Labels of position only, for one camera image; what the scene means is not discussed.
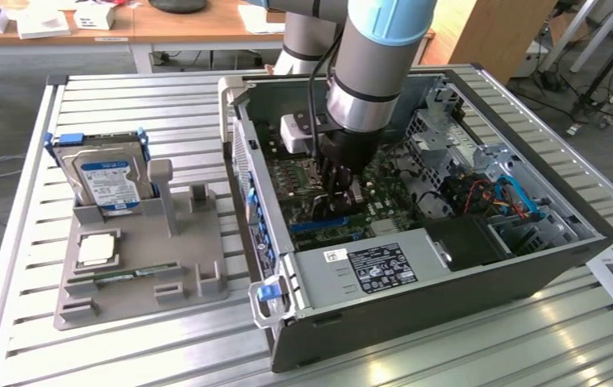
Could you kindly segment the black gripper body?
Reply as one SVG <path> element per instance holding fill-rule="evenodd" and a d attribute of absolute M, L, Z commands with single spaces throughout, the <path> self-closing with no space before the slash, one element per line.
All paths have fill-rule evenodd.
<path fill-rule="evenodd" d="M 372 162 L 382 141 L 383 129 L 358 132 L 347 129 L 328 131 L 320 136 L 320 171 L 346 168 L 360 175 Z"/>

